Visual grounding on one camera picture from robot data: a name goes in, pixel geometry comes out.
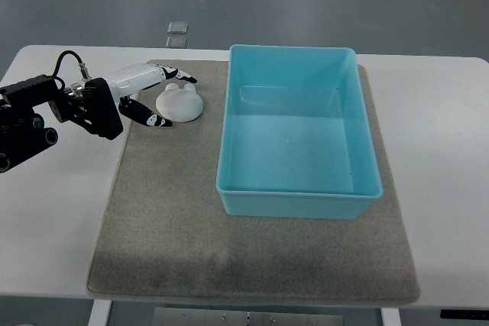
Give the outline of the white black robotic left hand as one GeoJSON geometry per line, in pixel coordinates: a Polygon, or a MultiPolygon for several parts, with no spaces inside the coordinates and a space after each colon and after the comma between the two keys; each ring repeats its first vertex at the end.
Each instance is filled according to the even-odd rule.
{"type": "Polygon", "coordinates": [[[148,63],[135,64],[104,77],[114,101],[118,103],[119,112],[149,127],[172,127],[173,122],[162,118],[131,96],[170,79],[197,83],[196,78],[180,69],[148,63]]]}

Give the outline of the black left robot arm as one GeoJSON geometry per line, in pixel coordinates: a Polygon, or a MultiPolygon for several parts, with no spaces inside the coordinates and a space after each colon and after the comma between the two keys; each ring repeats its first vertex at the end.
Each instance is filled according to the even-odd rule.
{"type": "Polygon", "coordinates": [[[1,172],[5,173],[52,147],[57,131],[34,111],[47,103],[60,122],[71,121],[108,140],[123,131],[115,102],[104,79],[64,88],[56,77],[40,75],[1,88],[1,172]]]}

